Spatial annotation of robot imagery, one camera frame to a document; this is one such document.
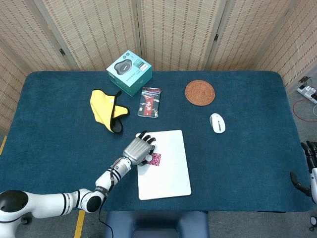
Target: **wicker coaster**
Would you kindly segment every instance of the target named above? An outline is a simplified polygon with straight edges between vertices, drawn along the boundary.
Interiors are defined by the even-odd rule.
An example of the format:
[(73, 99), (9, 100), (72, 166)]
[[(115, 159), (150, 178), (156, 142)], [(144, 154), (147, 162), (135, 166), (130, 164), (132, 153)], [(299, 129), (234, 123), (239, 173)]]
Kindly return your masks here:
[(187, 84), (185, 96), (189, 102), (197, 106), (206, 106), (214, 100), (213, 87), (203, 80), (194, 80)]

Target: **yellow bag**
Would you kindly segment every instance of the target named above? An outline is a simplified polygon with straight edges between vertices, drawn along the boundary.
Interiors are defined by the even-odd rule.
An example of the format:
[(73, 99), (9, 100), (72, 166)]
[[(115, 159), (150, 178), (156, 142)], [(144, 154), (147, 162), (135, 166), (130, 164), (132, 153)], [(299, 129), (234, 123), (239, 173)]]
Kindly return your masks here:
[(121, 94), (107, 95), (103, 91), (96, 89), (92, 92), (90, 106), (95, 115), (95, 120), (104, 124), (112, 133), (120, 133), (123, 126), (120, 118), (129, 114), (129, 109), (116, 105), (116, 99)]

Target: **teal box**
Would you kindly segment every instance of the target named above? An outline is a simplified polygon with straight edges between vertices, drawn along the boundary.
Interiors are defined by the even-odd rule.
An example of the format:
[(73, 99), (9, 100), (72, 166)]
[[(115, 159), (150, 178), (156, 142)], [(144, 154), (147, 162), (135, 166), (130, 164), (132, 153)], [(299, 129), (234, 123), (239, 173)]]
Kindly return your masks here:
[(152, 66), (131, 51), (124, 53), (106, 71), (109, 79), (130, 96), (152, 78)]

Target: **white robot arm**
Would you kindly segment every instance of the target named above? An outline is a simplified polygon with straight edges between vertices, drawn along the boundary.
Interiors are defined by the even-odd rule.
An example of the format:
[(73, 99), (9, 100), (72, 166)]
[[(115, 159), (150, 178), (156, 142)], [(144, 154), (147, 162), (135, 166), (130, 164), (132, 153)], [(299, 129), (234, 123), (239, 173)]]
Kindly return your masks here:
[(15, 231), (21, 223), (20, 218), (31, 212), (35, 218), (62, 216), (73, 208), (85, 212), (96, 212), (108, 197), (112, 188), (131, 170), (131, 165), (141, 165), (147, 154), (155, 146), (155, 138), (143, 131), (123, 151), (110, 168), (96, 180), (95, 191), (79, 189), (73, 193), (38, 195), (24, 191), (9, 190), (0, 193), (0, 238), (15, 238)]
[(301, 143), (305, 151), (308, 171), (311, 177), (311, 186), (307, 187), (302, 185), (296, 177), (294, 172), (290, 173), (293, 185), (308, 197), (312, 197), (314, 203), (317, 203), (317, 145), (315, 142), (306, 141)]

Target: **white board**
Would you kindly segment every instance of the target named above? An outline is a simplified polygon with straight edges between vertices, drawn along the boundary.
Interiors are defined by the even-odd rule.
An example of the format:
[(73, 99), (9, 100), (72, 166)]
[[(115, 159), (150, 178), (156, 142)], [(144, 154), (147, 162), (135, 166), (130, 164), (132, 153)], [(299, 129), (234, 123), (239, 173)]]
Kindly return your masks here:
[(161, 158), (159, 166), (138, 166), (139, 199), (190, 195), (192, 191), (182, 131), (149, 132), (146, 135), (156, 138), (152, 144), (156, 146), (154, 152), (160, 153)]

